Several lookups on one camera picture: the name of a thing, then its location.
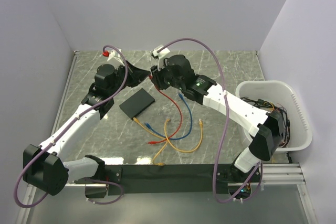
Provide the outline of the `black network switch box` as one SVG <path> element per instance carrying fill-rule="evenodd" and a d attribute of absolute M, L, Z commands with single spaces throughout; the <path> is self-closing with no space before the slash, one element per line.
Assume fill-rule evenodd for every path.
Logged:
<path fill-rule="evenodd" d="M 136 118 L 140 113 L 142 113 L 154 102 L 154 97 L 152 97 L 147 91 L 141 88 L 134 95 L 121 103 L 119 105 L 119 108 L 126 114 L 126 116 L 128 116 L 130 119 L 133 119 Z"/>

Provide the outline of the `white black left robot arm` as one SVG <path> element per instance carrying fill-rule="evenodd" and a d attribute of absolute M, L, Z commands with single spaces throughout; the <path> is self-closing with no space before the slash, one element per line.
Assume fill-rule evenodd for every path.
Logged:
<path fill-rule="evenodd" d="M 107 114 L 114 96 L 125 87 L 136 87 L 150 72 L 127 63 L 115 68 L 98 67 L 95 81 L 71 118 L 39 146 L 29 145 L 23 152 L 22 179 L 49 195 L 58 194 L 66 183 L 89 178 L 94 183 L 106 177 L 105 162 L 93 155 L 66 162 L 74 145 Z"/>

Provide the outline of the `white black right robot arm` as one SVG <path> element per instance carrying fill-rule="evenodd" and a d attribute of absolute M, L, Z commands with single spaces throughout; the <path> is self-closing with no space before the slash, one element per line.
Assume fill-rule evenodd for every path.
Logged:
<path fill-rule="evenodd" d="M 195 74 L 184 55 L 154 56 L 154 59 L 158 63 L 151 67 L 152 82 L 160 90 L 174 87 L 187 99 L 222 113 L 248 131 L 252 141 L 232 164 L 234 180 L 242 182 L 257 163 L 272 158 L 285 135 L 280 112 L 252 106 L 213 79 Z"/>

